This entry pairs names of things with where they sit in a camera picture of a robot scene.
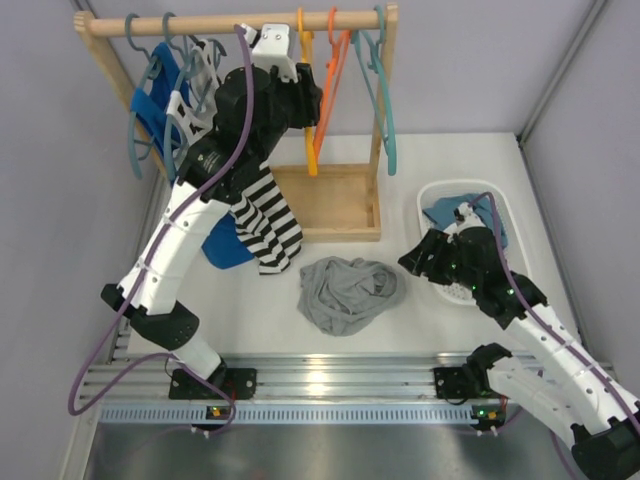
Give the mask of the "grey tank top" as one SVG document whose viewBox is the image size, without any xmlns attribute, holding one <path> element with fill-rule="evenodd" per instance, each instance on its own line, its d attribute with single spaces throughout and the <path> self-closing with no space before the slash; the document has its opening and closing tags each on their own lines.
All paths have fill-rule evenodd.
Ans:
<svg viewBox="0 0 640 480">
<path fill-rule="evenodd" d="M 406 296 L 404 277 L 373 260 L 322 258 L 300 269 L 298 311 L 323 334 L 353 336 Z"/>
</svg>

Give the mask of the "yellow plastic hanger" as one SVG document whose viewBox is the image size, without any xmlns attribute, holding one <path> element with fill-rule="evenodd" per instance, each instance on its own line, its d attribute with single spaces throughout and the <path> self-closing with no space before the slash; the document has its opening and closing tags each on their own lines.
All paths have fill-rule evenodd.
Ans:
<svg viewBox="0 0 640 480">
<path fill-rule="evenodd" d="M 304 28 L 304 10 L 302 7 L 297 9 L 296 17 L 301 47 L 301 61 L 311 66 L 313 63 L 313 33 Z M 318 165 L 314 148 L 314 134 L 311 127 L 304 129 L 304 142 L 308 173 L 311 177 L 315 177 L 318 174 Z"/>
</svg>

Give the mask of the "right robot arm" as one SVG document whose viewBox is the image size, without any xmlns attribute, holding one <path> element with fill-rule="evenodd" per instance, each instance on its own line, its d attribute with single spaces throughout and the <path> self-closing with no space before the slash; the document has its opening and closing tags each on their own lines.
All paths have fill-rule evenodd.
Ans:
<svg viewBox="0 0 640 480">
<path fill-rule="evenodd" d="M 476 348 L 465 367 L 469 389 L 515 400 L 570 450 L 589 479 L 628 479 L 639 471 L 639 399 L 593 359 L 543 292 L 510 270 L 487 227 L 447 234 L 430 229 L 398 263 L 416 277 L 470 290 L 476 306 L 540 363 L 545 381 L 505 347 Z"/>
</svg>

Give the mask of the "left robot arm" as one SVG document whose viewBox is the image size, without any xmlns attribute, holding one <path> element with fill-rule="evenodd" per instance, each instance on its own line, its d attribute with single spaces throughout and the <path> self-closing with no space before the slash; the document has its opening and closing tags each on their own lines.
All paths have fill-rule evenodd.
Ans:
<svg viewBox="0 0 640 480">
<path fill-rule="evenodd" d="M 286 81 L 276 68 L 231 71 L 214 95 L 212 128 L 189 149 L 166 213 L 142 258 L 101 297 L 147 341 L 170 352 L 192 372 L 205 397 L 220 394 L 226 364 L 199 332 L 200 321 L 178 291 L 205 240 L 226 216 L 262 275 L 281 273 L 301 251 L 303 233 L 268 158 L 290 129 L 317 124 L 322 91 L 307 63 Z"/>
</svg>

